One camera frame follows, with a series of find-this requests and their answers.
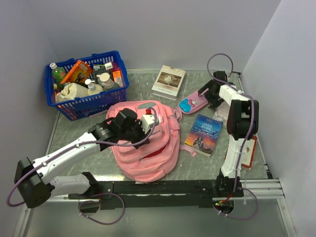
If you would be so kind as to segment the pink blue pencil case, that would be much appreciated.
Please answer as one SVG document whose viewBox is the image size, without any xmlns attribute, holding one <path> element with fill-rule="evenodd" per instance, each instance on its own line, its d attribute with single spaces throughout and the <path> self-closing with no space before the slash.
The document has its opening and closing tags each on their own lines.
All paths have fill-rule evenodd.
<svg viewBox="0 0 316 237">
<path fill-rule="evenodd" d="M 193 114 L 208 104 L 207 99 L 203 94 L 199 95 L 195 91 L 191 95 L 179 102 L 178 107 L 183 114 Z"/>
</svg>

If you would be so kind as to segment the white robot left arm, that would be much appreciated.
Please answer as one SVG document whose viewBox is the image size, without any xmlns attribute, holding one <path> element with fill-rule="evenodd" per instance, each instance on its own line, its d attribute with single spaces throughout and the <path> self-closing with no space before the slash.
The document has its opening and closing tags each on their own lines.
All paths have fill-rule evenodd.
<svg viewBox="0 0 316 237">
<path fill-rule="evenodd" d="M 139 148 L 149 143 L 157 122 L 154 108 L 146 109 L 144 115 L 138 118 L 131 109 L 120 110 L 115 117 L 110 117 L 95 124 L 75 141 L 59 150 L 30 160 L 23 158 L 18 161 L 14 176 L 14 190 L 18 190 L 28 208 L 35 208 L 45 203 L 50 197 L 76 192 L 85 198 L 96 196 L 98 187 L 88 175 L 54 178 L 67 166 L 82 158 L 119 146 L 119 141 L 127 141 L 126 147 Z"/>
</svg>

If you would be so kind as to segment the pink student backpack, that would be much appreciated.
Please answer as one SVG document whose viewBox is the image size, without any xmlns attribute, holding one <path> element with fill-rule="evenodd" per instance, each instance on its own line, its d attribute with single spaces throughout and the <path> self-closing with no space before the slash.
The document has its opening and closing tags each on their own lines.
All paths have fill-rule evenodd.
<svg viewBox="0 0 316 237">
<path fill-rule="evenodd" d="M 115 117 L 120 110 L 127 108 L 134 111 L 140 119 L 149 107 L 155 109 L 159 119 L 159 124 L 149 138 L 150 143 L 138 149 L 111 147 L 117 166 L 125 177 L 139 183 L 156 181 L 171 172 L 177 163 L 180 150 L 188 151 L 193 157 L 196 155 L 192 148 L 180 144 L 180 111 L 159 101 L 119 102 L 109 108 L 106 118 Z"/>
</svg>

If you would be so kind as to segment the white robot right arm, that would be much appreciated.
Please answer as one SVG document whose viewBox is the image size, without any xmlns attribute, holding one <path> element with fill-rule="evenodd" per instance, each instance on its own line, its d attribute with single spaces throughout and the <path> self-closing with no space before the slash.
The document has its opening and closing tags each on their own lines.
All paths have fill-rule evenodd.
<svg viewBox="0 0 316 237">
<path fill-rule="evenodd" d="M 229 146 L 215 185 L 216 193 L 226 197 L 237 189 L 244 146 L 258 131 L 259 102 L 229 83 L 224 71 L 216 71 L 211 77 L 212 80 L 198 90 L 198 96 L 204 96 L 214 109 L 223 102 L 229 105 L 226 125 Z"/>
</svg>

